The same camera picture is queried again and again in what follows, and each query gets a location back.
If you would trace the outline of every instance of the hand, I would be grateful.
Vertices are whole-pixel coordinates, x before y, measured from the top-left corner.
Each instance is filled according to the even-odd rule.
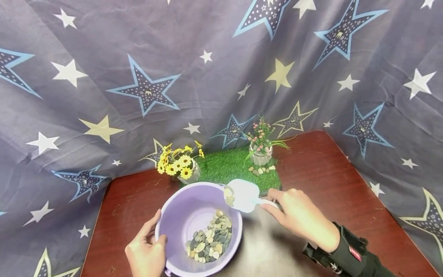
[[[160,277],[164,271],[166,235],[161,235],[159,240],[155,242],[155,237],[150,234],[153,226],[159,220],[160,214],[161,210],[159,209],[124,249],[131,266],[132,277]]]
[[[283,212],[269,204],[262,204],[261,207],[275,217],[283,227],[315,243],[328,253],[337,249],[340,232],[303,191],[294,188],[289,191],[278,191],[271,188],[268,191],[268,199],[277,200]]]

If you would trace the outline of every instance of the white star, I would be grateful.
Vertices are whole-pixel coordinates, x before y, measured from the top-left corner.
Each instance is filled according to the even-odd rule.
[[[240,98],[241,98],[242,96],[245,95],[246,91],[248,90],[248,88],[249,88],[250,86],[251,86],[251,85],[248,83],[248,84],[246,84],[246,86],[245,86],[245,88],[244,88],[243,90],[237,92],[237,93],[240,95],[240,96],[238,97],[237,101],[240,100]]]
[[[75,60],[70,61],[67,66],[62,66],[54,62],[51,63],[58,70],[58,74],[52,78],[53,80],[68,80],[71,84],[77,87],[77,78],[87,76],[75,68]]]
[[[331,127],[331,125],[334,125],[333,123],[331,123],[331,121],[329,120],[328,122],[323,122],[323,128],[330,128]]]
[[[88,234],[89,230],[91,230],[91,229],[87,229],[86,225],[83,225],[83,229],[78,230],[80,232],[80,234],[81,234],[80,238],[82,238],[82,237],[88,237],[89,238],[89,234]]]
[[[411,169],[414,169],[414,166],[418,166],[418,164],[415,164],[415,163],[412,162],[412,159],[405,160],[405,159],[401,158],[401,160],[403,161],[403,164],[402,164],[402,165],[407,165],[407,166],[409,166]]]
[[[120,160],[113,160],[114,162],[112,164],[114,164],[115,166],[119,166],[121,165]]]
[[[292,8],[300,10],[299,19],[302,18],[306,10],[312,10],[312,11],[317,10],[317,8],[315,7],[314,0],[300,0]]]
[[[198,130],[198,128],[200,127],[200,125],[192,125],[191,123],[188,122],[189,127],[185,127],[183,129],[188,130],[191,134],[196,132],[200,134],[200,131]]]
[[[202,58],[202,59],[204,59],[205,60],[205,63],[207,62],[207,61],[212,61],[211,60],[211,54],[212,54],[212,52],[206,52],[206,50],[203,50],[203,55],[201,55],[200,56],[200,58]]]
[[[418,71],[418,68],[415,69],[414,72],[414,79],[410,82],[407,82],[404,84],[405,87],[411,89],[411,96],[409,97],[409,100],[414,98],[414,96],[419,93],[420,91],[432,94],[431,90],[427,86],[427,82],[435,75],[436,72],[430,73],[428,75],[422,76],[420,71]]]
[[[59,137],[46,137],[42,133],[39,132],[39,139],[31,142],[27,142],[26,144],[29,145],[35,145],[39,147],[39,155],[41,155],[43,152],[45,152],[46,149],[58,149],[57,146],[55,146],[54,142]]]
[[[74,24],[74,19],[75,16],[69,16],[65,13],[65,11],[60,8],[60,14],[59,15],[55,15],[58,19],[60,19],[61,21],[63,21],[63,27],[66,28],[68,26],[72,26],[75,29],[77,29],[77,27]]]
[[[378,195],[381,194],[385,194],[381,189],[380,189],[380,183],[377,184],[373,184],[371,182],[369,182],[369,184],[371,185],[371,190],[372,192],[375,194],[376,197],[378,197]]]
[[[429,9],[432,8],[432,4],[435,0],[424,0],[423,5],[420,7],[420,9],[423,9],[425,6],[428,6]]]
[[[352,91],[352,87],[354,84],[360,82],[360,80],[353,80],[351,77],[351,74],[349,74],[348,78],[346,78],[346,80],[343,81],[338,81],[337,83],[339,83],[341,85],[340,89],[338,91],[341,91],[345,88],[348,88]]]
[[[39,222],[44,215],[46,215],[50,211],[54,210],[54,209],[48,209],[48,207],[49,207],[49,201],[46,202],[46,204],[43,206],[43,208],[41,210],[32,211],[31,212],[32,218],[28,222],[26,222],[23,226],[25,226],[33,221]]]

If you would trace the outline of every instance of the black sleeve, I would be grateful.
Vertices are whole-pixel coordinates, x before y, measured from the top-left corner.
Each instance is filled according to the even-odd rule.
[[[366,266],[358,277],[395,277],[395,275],[381,264],[376,255],[367,252]]]

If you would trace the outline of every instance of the artificial grass mat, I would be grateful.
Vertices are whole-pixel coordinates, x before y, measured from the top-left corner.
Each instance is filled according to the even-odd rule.
[[[261,197],[267,195],[270,188],[281,189],[280,177],[276,170],[271,170],[269,173],[264,172],[260,176],[255,176],[249,171],[251,166],[255,169],[260,167],[254,165],[250,159],[245,160],[248,152],[248,147],[242,147],[211,153],[205,155],[204,159],[195,158],[201,170],[201,177],[198,181],[227,184],[233,179],[243,179],[257,184],[260,188]],[[268,168],[275,165],[276,162],[272,158],[268,164],[261,167]]]

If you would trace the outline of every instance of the wooden table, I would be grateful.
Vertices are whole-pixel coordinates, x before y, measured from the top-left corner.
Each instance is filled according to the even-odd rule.
[[[369,240],[369,250],[397,276],[437,277],[428,261],[324,132],[297,136],[291,152],[275,149],[284,190],[303,190],[333,221]],[[124,247],[178,190],[155,170],[115,179],[105,195],[82,277],[131,277]],[[301,254],[305,242],[264,211],[245,218],[241,246],[216,276],[333,276]]]

